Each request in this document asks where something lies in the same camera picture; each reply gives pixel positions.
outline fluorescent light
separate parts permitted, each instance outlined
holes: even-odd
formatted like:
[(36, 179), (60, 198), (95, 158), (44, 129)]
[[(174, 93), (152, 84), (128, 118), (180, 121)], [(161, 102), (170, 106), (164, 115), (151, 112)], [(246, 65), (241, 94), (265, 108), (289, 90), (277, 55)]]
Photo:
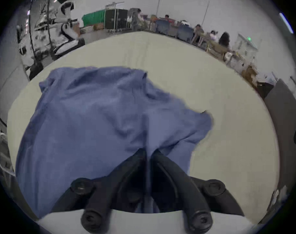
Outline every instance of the fluorescent light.
[(290, 26), (289, 22), (287, 21), (287, 19), (285, 18), (285, 16), (282, 13), (279, 13), (279, 16), (281, 17), (281, 19), (283, 20), (283, 22), (288, 27), (288, 30), (290, 31), (290, 33), (293, 34), (293, 29), (291, 28), (291, 26)]

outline black pole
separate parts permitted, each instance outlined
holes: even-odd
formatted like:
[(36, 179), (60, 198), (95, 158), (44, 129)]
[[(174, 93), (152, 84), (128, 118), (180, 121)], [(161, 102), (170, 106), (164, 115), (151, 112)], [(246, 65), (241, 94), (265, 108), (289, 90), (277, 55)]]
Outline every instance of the black pole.
[(47, 30), (48, 30), (48, 33), (49, 33), (49, 45), (50, 45), (50, 54), (52, 55), (52, 40), (50, 38), (50, 31), (49, 31), (49, 1), (47, 1), (47, 12), (46, 12), (46, 20), (47, 20)]
[(30, 43), (33, 51), (34, 60), (37, 61), (37, 57), (35, 56), (35, 51), (33, 47), (32, 35), (31, 35), (31, 8), (32, 8), (32, 1), (30, 2), (30, 7), (29, 7), (29, 36), (30, 36)]

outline blue cloth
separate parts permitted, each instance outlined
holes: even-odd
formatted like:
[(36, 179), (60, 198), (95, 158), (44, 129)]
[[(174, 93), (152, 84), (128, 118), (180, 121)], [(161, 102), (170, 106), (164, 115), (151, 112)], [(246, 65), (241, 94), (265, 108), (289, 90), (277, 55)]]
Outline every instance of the blue cloth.
[(41, 82), (42, 96), (21, 140), (16, 178), (39, 217), (79, 177), (108, 175), (145, 147), (188, 172), (192, 150), (211, 128), (197, 113), (153, 86), (142, 70), (58, 68)]

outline blue chair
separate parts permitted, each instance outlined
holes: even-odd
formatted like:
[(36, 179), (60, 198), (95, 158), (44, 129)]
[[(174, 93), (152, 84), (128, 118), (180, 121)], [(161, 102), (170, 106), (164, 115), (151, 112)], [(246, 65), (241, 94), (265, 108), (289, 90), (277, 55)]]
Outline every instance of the blue chair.
[(188, 25), (180, 25), (177, 30), (176, 38), (190, 43), (193, 38), (193, 28), (190, 28)]
[(155, 22), (155, 33), (161, 33), (165, 35), (169, 35), (169, 21), (165, 20), (157, 20)]

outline white table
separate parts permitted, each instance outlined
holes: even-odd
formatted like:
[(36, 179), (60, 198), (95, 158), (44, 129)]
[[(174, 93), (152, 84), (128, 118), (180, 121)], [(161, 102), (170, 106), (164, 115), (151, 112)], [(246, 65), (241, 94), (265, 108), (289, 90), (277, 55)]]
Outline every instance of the white table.
[(39, 82), (62, 67), (124, 65), (148, 71), (152, 82), (195, 111), (207, 110), (214, 125), (193, 152), (190, 175), (219, 179), (254, 223), (266, 213), (279, 177), (277, 137), (258, 94), (234, 70), (176, 39), (135, 32), (90, 43), (53, 62), (20, 93), (8, 113), (13, 167), (21, 138), (34, 113)]

